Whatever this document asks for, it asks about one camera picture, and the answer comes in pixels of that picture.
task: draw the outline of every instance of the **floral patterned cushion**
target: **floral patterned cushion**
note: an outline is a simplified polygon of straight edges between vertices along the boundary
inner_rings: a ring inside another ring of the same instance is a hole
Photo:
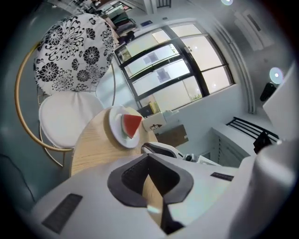
[[[44,93],[94,91],[111,64],[114,38],[105,20],[82,14],[53,25],[36,52],[35,79]]]

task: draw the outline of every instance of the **round light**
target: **round light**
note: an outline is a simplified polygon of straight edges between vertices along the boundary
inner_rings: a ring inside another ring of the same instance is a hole
[[[221,0],[221,2],[226,5],[226,6],[229,6],[229,5],[232,5],[234,0]]]
[[[281,84],[284,79],[284,75],[278,67],[271,68],[271,70],[269,72],[269,76],[270,76],[271,81],[273,81],[273,83],[275,83],[275,84]]]

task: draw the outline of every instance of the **black cable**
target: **black cable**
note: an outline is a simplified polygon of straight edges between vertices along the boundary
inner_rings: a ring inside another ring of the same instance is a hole
[[[20,173],[20,175],[21,175],[21,177],[22,177],[22,179],[23,179],[23,181],[24,181],[24,183],[25,183],[27,189],[29,190],[29,192],[30,192],[30,194],[31,194],[31,197],[32,197],[33,202],[36,202],[36,200],[34,199],[33,193],[32,193],[32,191],[30,190],[30,187],[28,186],[28,184],[27,184],[27,182],[26,182],[26,180],[25,180],[24,174],[23,174],[23,172],[20,170],[20,168],[19,168],[19,167],[14,163],[14,161],[13,161],[10,157],[8,157],[7,155],[1,154],[1,153],[0,153],[0,155],[1,155],[2,157],[7,158],[7,159],[11,162],[11,164],[12,164],[12,165],[19,171],[19,173]]]

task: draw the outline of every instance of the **cable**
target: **cable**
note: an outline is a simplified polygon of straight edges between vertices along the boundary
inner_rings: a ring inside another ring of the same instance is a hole
[[[29,190],[29,192],[30,192],[30,194],[31,194],[31,197],[32,197],[33,202],[36,202],[36,200],[35,200],[35,198],[34,198],[34,196],[33,196],[33,193],[32,193],[32,191],[30,190],[30,187],[28,186],[28,184],[27,184],[27,182],[26,182],[26,180],[25,180],[24,174],[23,174],[23,172],[20,170],[20,168],[14,163],[14,161],[13,161],[10,157],[8,157],[8,156],[6,156],[6,155],[4,155],[4,154],[1,154],[1,153],[0,153],[0,155],[1,155],[2,157],[7,158],[7,159],[11,162],[11,164],[12,164],[12,165],[19,171],[19,173],[20,173],[20,175],[21,175],[21,177],[22,177],[22,179],[23,179],[23,181],[24,181],[24,183],[25,183],[27,189]]]
[[[116,95],[116,82],[115,82],[115,73],[114,73],[114,67],[113,67],[113,64],[112,64],[112,63],[111,63],[111,66],[112,66],[113,81],[114,81],[114,91],[113,91],[113,100],[112,100],[112,106],[114,106],[115,95]]]

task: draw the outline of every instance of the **gold metal frame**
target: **gold metal frame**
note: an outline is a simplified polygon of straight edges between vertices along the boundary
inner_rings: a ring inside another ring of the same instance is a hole
[[[39,145],[41,145],[46,154],[59,166],[63,167],[64,166],[64,159],[65,159],[65,153],[66,152],[70,152],[72,151],[73,149],[72,148],[56,148],[55,146],[51,146],[51,145],[48,145],[46,143],[43,142],[43,137],[42,137],[42,128],[41,128],[41,125],[39,123],[39,136],[40,136],[40,139],[37,138],[33,133],[32,131],[29,129],[29,127],[27,126],[25,120],[24,120],[24,117],[22,115],[22,112],[21,112],[21,107],[20,107],[20,99],[19,99],[19,92],[20,92],[20,81],[21,81],[21,76],[22,76],[22,73],[23,73],[23,70],[24,70],[24,67],[28,61],[28,59],[31,57],[31,55],[33,54],[33,52],[37,49],[39,45],[39,42],[36,43],[32,48],[31,50],[27,53],[27,55],[25,56],[25,58],[23,59],[20,67],[19,67],[19,70],[18,70],[18,74],[17,74],[17,77],[16,77],[16,82],[15,82],[15,87],[14,87],[14,102],[15,102],[15,108],[16,108],[16,111],[17,111],[17,115],[20,119],[20,122],[23,126],[23,128],[25,129],[25,131],[29,134],[29,136],[33,139],[33,141],[35,141],[36,143],[38,143]],[[112,72],[113,72],[113,77],[114,77],[114,95],[113,95],[113,102],[112,102],[112,105],[114,105],[114,100],[115,100],[115,93],[116,93],[116,83],[115,83],[115,73],[114,73],[114,68],[113,68],[113,65],[111,63],[111,66],[112,66]],[[45,95],[38,95],[38,89],[37,89],[37,100],[38,100],[38,105],[40,106],[41,102],[40,102],[40,97],[43,97],[43,100],[44,100],[44,97]],[[57,160],[55,160],[51,154],[48,152],[48,150],[52,150],[52,151],[56,151],[56,152],[62,152],[63,153],[63,164],[59,163]]]

